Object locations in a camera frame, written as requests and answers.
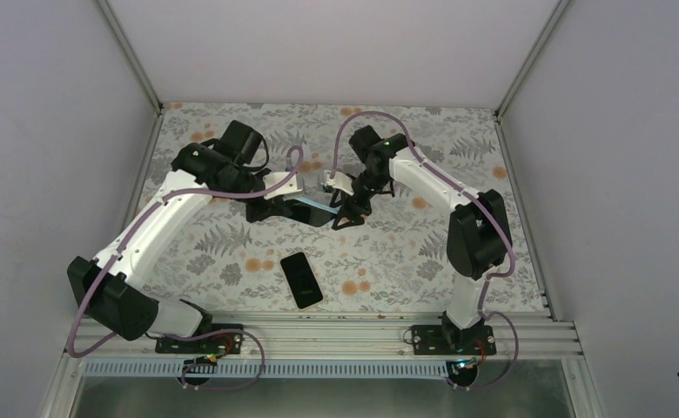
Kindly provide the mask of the light blue phone case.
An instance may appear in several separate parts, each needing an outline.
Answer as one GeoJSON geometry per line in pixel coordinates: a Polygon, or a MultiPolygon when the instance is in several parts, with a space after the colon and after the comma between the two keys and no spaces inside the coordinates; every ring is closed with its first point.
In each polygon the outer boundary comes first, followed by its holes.
{"type": "Polygon", "coordinates": [[[297,197],[297,198],[294,198],[294,200],[296,200],[299,203],[308,205],[310,207],[313,207],[313,208],[316,208],[316,209],[319,209],[319,210],[322,210],[322,211],[325,211],[325,212],[330,212],[330,213],[333,213],[333,214],[337,214],[339,212],[338,207],[330,207],[327,204],[323,204],[323,203],[311,200],[307,197],[297,197]]]}

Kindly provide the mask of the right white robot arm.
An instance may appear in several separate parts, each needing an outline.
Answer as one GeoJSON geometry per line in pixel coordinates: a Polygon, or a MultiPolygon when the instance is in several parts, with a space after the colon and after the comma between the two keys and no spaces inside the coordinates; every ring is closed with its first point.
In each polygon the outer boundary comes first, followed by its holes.
{"type": "Polygon", "coordinates": [[[441,340],[451,354],[464,354],[483,339],[483,311],[489,282],[503,275],[504,262],[514,263],[514,251],[503,197],[495,190],[480,192],[454,180],[420,152],[406,133],[382,138],[372,126],[357,130],[349,144],[363,165],[357,176],[332,167],[324,187],[338,209],[333,229],[361,226],[372,213],[371,200],[390,194],[401,183],[448,218],[446,254],[458,278],[441,316],[441,340]]]}

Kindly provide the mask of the black phone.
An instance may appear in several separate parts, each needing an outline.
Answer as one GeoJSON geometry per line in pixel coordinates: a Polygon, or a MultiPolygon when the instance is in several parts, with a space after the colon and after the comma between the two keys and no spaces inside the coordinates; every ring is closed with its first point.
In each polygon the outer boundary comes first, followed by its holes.
{"type": "Polygon", "coordinates": [[[292,216],[289,219],[309,226],[324,226],[327,223],[332,222],[337,215],[299,203],[294,199],[289,199],[287,202],[292,205],[292,216]]]}

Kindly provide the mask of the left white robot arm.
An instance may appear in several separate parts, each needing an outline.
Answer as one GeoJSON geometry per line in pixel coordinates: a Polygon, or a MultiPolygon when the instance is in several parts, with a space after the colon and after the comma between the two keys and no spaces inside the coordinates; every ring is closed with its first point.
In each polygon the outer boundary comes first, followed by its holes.
{"type": "Polygon", "coordinates": [[[174,334],[193,353],[211,345],[213,331],[206,311],[191,302],[151,297],[145,293],[145,282],[179,231],[211,200],[272,209],[282,198],[302,192],[298,165],[289,172],[252,165],[263,146],[261,134],[236,120],[220,137],[186,145],[133,221],[92,259],[76,257],[69,264],[67,276],[78,304],[69,347],[84,316],[125,340],[174,334]]]}

